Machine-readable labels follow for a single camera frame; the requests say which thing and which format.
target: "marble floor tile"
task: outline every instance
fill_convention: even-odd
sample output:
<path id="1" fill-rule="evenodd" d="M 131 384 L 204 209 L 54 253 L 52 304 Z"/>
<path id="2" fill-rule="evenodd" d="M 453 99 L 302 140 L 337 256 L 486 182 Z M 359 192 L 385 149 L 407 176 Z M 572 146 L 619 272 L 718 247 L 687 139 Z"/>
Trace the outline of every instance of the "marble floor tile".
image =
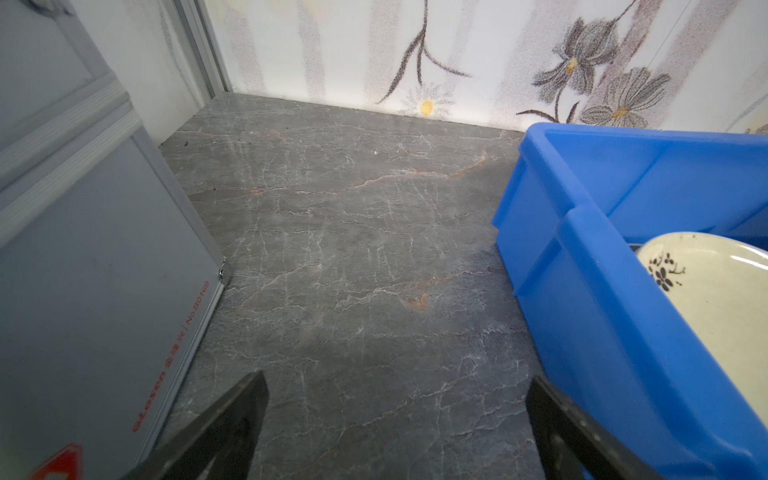
<path id="1" fill-rule="evenodd" d="M 162 146 L 233 279 L 164 438 L 245 373 L 251 478 L 543 478 L 491 219 L 522 134 L 224 94 Z"/>

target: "ceramic plate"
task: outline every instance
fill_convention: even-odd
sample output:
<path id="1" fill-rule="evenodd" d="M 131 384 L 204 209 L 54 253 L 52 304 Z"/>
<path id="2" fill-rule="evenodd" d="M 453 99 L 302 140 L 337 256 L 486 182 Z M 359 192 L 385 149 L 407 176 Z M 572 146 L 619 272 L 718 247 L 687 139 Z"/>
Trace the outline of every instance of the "ceramic plate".
<path id="1" fill-rule="evenodd" d="M 768 425 L 768 252 L 707 233 L 668 233 L 637 258 Z"/>

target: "metal door frame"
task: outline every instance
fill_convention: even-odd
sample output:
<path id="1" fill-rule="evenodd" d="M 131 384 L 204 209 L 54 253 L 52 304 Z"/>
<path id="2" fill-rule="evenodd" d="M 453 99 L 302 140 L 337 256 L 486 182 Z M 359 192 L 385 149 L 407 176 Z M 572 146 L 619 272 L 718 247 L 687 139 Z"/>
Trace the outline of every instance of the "metal door frame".
<path id="1" fill-rule="evenodd" d="M 210 18 L 201 0 L 163 0 L 173 4 L 178 14 L 179 27 L 187 37 L 191 57 L 203 77 L 211 98 L 232 91 L 232 83 L 221 61 L 221 50 L 211 28 Z"/>

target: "red label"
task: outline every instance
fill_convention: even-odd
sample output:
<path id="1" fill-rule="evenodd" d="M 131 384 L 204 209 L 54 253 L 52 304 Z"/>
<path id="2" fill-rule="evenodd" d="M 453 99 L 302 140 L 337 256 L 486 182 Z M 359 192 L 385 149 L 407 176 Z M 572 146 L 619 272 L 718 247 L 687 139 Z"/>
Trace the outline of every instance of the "red label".
<path id="1" fill-rule="evenodd" d="M 37 467 L 27 480 L 80 480 L 82 475 L 83 448 L 77 443 L 70 443 Z"/>
<path id="2" fill-rule="evenodd" d="M 134 426 L 131 429 L 133 433 L 136 433 L 141 428 L 141 423 L 144 421 L 144 417 L 147 416 L 149 413 L 149 409 L 152 406 L 152 402 L 154 401 L 154 397 L 157 395 L 157 391 L 160 389 L 160 387 L 163 385 L 163 380 L 165 380 L 165 374 L 167 371 L 169 371 L 170 366 L 174 364 L 174 358 L 176 358 L 176 352 L 179 351 L 179 348 L 181 347 L 182 342 L 184 341 L 184 336 L 187 335 L 187 332 L 189 331 L 190 322 L 194 318 L 195 310 L 197 310 L 200 307 L 200 302 L 203 301 L 203 298 L 205 297 L 205 294 L 208 291 L 208 286 L 210 284 L 208 282 L 203 283 L 203 287 L 200 288 L 200 292 L 197 294 L 197 298 L 195 299 L 194 304 L 192 305 L 192 311 L 190 312 L 189 316 L 187 317 L 187 321 L 181 324 L 181 328 L 179 329 L 179 335 L 176 337 L 176 343 L 174 343 L 174 346 L 170 348 L 170 355 L 165 357 L 165 369 L 160 372 L 160 375 L 157 377 L 157 381 L 154 384 L 154 389 L 149 394 L 149 397 L 147 397 L 147 401 L 144 403 L 144 409 L 139 412 L 138 419 L 136 422 L 134 422 Z"/>

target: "gray flower painting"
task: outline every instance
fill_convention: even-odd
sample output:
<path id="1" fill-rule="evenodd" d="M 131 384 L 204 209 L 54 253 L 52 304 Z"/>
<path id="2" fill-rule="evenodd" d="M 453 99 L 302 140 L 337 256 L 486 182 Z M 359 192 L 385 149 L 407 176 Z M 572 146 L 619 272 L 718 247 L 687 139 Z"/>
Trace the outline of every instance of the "gray flower painting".
<path id="1" fill-rule="evenodd" d="M 408 91 L 402 99 L 400 114 L 444 120 L 450 113 L 450 105 L 453 105 L 451 92 L 442 85 L 424 83 Z"/>
<path id="2" fill-rule="evenodd" d="M 618 51 L 616 20 L 593 20 L 585 26 L 579 18 L 568 29 L 563 43 L 553 50 L 562 59 L 560 64 L 534 77 L 533 85 L 541 87 L 539 99 L 552 103 L 566 85 L 578 94 L 592 92 L 595 65 L 611 61 Z"/>
<path id="3" fill-rule="evenodd" d="M 648 122 L 638 111 L 653 107 L 664 96 L 667 74 L 651 78 L 645 68 L 632 68 L 611 80 L 605 92 L 604 105 L 587 108 L 580 119 L 587 125 L 645 128 Z"/>
<path id="4" fill-rule="evenodd" d="M 578 18 L 565 33 L 563 42 L 552 50 L 560 58 L 560 63 L 551 70 L 538 72 L 531 83 L 540 88 L 540 101 L 548 104 L 554 102 L 554 115 L 536 109 L 517 114 L 534 114 L 560 123 L 560 97 L 565 88 L 570 88 L 577 95 L 591 94 L 595 68 L 608 64 L 617 56 L 621 48 L 617 23 L 636 1 L 633 0 L 613 20 L 598 18 L 585 23 L 583 18 Z M 645 128 L 648 122 L 636 112 L 658 103 L 664 95 L 661 87 L 669 79 L 666 74 L 650 79 L 647 68 L 633 68 L 608 83 L 605 98 L 607 105 L 587 108 L 579 118 L 590 125 Z M 574 121 L 578 105 L 579 101 L 573 104 L 565 123 Z"/>

